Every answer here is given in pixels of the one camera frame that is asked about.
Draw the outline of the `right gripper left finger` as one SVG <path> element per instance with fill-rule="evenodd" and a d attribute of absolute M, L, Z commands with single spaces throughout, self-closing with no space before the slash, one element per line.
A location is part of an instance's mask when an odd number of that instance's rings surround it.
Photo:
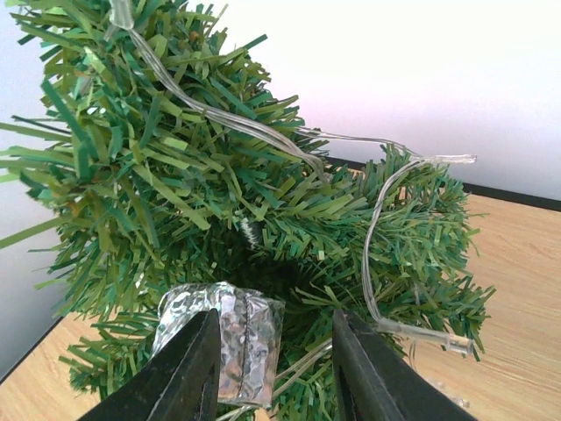
<path fill-rule="evenodd" d="M 90 410 L 89 420 L 214 420 L 220 351 L 217 310 L 197 313 L 127 384 Z"/>

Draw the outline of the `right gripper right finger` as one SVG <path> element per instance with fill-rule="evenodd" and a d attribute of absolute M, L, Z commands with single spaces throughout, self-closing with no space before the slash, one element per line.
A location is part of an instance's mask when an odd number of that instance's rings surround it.
<path fill-rule="evenodd" d="M 342 420 L 474 419 L 418 375 L 353 312 L 333 313 L 332 363 Z"/>

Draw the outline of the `silver gift box ornament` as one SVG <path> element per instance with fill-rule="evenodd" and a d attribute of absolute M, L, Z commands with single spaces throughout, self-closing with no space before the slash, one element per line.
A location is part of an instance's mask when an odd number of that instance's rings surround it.
<path fill-rule="evenodd" d="M 221 336 L 218 401 L 268 407 L 281 349 L 285 303 L 228 282 L 186 283 L 158 306 L 156 355 L 198 312 L 217 310 Z"/>

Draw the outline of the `small green christmas tree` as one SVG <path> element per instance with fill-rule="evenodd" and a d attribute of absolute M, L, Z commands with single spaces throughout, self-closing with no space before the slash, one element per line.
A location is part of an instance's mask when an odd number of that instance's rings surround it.
<path fill-rule="evenodd" d="M 60 313 L 91 318 L 63 360 L 74 389 L 107 398 L 190 311 L 224 318 L 223 420 L 263 396 L 278 420 L 336 420 L 332 314 L 355 312 L 408 362 L 404 339 L 477 356 L 491 289 L 472 282 L 453 162 L 383 140 L 358 174 L 328 134 L 278 99 L 249 46 L 222 50 L 206 5 L 19 1 L 45 48 L 44 118 L 6 126 L 44 149 L 2 151 L 53 217 L 2 240 L 59 236 Z"/>

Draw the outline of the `clear string lights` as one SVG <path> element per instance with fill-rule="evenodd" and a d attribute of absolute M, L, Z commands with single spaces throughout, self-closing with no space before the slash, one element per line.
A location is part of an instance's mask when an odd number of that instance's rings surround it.
<path fill-rule="evenodd" d="M 355 175 L 322 155 L 295 100 L 278 100 L 246 48 L 225 56 L 213 17 L 169 1 L 114 1 L 131 80 L 151 98 L 137 180 L 173 205 L 162 240 L 217 252 L 228 283 L 287 306 L 273 401 L 283 420 L 339 420 L 332 362 L 335 310 L 369 317 L 393 349 L 425 340 L 476 354 L 487 292 L 472 282 L 472 231 L 452 163 L 389 140 Z"/>

